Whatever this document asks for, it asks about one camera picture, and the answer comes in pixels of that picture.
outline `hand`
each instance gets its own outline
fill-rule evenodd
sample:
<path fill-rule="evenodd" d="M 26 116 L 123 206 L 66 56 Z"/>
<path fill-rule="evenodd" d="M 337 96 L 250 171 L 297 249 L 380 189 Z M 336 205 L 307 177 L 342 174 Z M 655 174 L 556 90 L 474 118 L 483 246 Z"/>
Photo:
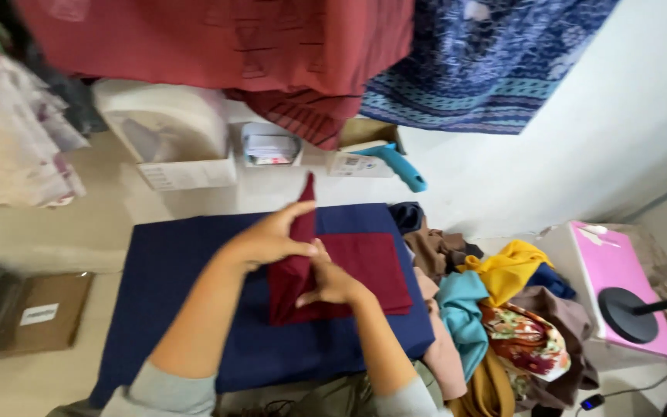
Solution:
<path fill-rule="evenodd" d="M 289 204 L 237 234 L 218 251 L 218 256 L 242 264 L 247 271 L 255 271 L 265 263 L 276 262 L 292 254 L 313 256 L 318 253 L 314 245 L 290 238 L 290 224 L 296 217 L 315 208 L 315 201 Z"/>
<path fill-rule="evenodd" d="M 342 270 L 340 266 L 331 262 L 323 242 L 316 239 L 313 244 L 318 254 L 310 259 L 318 288 L 316 291 L 306 292 L 295 302 L 297 308 L 307 306 L 316 301 L 344 304 L 351 303 L 357 296 L 366 294 L 369 290 L 358 280 Z"/>

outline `light blue handle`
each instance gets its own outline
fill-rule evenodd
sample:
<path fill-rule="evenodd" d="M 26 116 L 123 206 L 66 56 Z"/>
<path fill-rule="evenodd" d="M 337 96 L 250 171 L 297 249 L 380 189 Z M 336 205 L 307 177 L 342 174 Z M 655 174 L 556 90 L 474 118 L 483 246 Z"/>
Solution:
<path fill-rule="evenodd" d="M 389 147 L 379 147 L 372 155 L 377 156 L 387 163 L 388 166 L 400 176 L 400 179 L 413 191 L 420 193 L 426 191 L 428 185 L 421 174 L 395 149 Z"/>

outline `red patterned fabric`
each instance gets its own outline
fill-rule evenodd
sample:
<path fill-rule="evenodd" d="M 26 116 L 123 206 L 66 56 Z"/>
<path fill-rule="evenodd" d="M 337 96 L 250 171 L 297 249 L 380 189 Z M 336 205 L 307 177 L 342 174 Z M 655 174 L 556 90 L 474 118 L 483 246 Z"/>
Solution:
<path fill-rule="evenodd" d="M 413 0 L 16 0 L 70 73 L 227 88 L 323 149 L 408 55 Z"/>
<path fill-rule="evenodd" d="M 314 197 L 313 174 L 308 174 L 300 201 L 313 200 Z M 290 237 L 296 241 L 310 242 L 316 237 L 315 228 L 315 212 L 304 214 L 292 224 Z M 325 245 L 331 261 L 375 294 L 385 314 L 408 314 L 413 301 L 405 286 L 405 276 L 400 269 L 391 234 L 321 234 L 317 237 Z M 267 271 L 267 282 L 269 321 L 273 326 L 351 316 L 351 309 L 344 304 L 319 302 L 300 309 L 295 307 L 295 300 L 301 294 L 316 289 L 310 260 L 306 257 L 290 256 L 271 264 Z"/>

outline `yellow fabric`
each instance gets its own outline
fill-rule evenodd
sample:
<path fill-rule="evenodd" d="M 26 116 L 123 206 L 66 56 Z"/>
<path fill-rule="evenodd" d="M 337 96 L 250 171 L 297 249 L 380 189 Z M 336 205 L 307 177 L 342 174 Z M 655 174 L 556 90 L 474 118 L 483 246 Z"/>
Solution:
<path fill-rule="evenodd" d="M 545 252 L 531 243 L 512 241 L 485 262 L 473 255 L 468 256 L 465 265 L 459 265 L 457 269 L 460 272 L 476 271 L 491 295 L 482 302 L 490 307 L 499 307 L 526 286 L 542 262 L 554 269 Z"/>
<path fill-rule="evenodd" d="M 493 349 L 475 368 L 468 393 L 446 402 L 454 417 L 512 417 L 516 408 L 508 375 Z"/>

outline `blue batik fabric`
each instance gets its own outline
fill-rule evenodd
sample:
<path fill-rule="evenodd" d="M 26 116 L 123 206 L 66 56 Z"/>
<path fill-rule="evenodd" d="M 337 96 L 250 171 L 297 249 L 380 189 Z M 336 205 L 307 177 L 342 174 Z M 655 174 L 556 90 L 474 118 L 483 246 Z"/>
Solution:
<path fill-rule="evenodd" d="M 361 114 L 518 134 L 618 0 L 416 0 L 412 53 L 367 84 Z"/>

